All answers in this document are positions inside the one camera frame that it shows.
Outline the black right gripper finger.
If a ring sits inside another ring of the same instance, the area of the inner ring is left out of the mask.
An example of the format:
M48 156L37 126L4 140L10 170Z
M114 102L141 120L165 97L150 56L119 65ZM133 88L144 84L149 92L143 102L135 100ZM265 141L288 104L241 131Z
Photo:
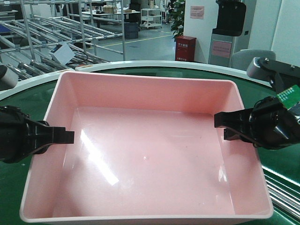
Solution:
M246 143L252 143L252 145L254 147L257 146L254 142L251 141L253 139L253 136L250 132L245 132L241 135L241 134L233 132L232 130L225 129L224 130L224 139L228 140L228 141L242 140L243 142L246 142Z
M234 131L246 131L250 128L250 114L252 109L234 112L218 112L214 115L215 128L228 128Z

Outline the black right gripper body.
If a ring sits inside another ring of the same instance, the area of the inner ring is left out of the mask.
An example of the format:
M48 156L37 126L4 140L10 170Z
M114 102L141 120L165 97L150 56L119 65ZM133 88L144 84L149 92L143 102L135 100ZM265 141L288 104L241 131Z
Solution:
M276 97L258 101L249 116L254 144L278 150L300 143L300 125Z

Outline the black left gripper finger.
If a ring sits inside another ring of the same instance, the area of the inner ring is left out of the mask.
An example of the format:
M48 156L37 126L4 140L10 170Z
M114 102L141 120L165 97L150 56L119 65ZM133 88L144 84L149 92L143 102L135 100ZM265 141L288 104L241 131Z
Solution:
M25 119L25 153L43 154L53 144L73 144L74 131L65 127L51 127L46 121Z

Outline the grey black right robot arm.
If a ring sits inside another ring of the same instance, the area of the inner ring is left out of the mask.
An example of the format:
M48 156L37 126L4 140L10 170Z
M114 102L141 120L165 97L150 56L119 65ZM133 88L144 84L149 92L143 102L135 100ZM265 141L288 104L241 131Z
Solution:
M300 142L300 68L268 58L255 57L247 68L250 78L270 83L275 95L254 107L219 112L214 126L224 128L224 139L240 139L256 147L282 149Z

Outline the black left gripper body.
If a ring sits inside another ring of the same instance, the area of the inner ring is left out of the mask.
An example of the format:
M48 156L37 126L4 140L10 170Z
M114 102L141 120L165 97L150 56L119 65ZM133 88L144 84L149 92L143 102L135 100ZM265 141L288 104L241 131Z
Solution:
M16 106L0 108L0 160L17 163L30 155L26 141L30 116Z

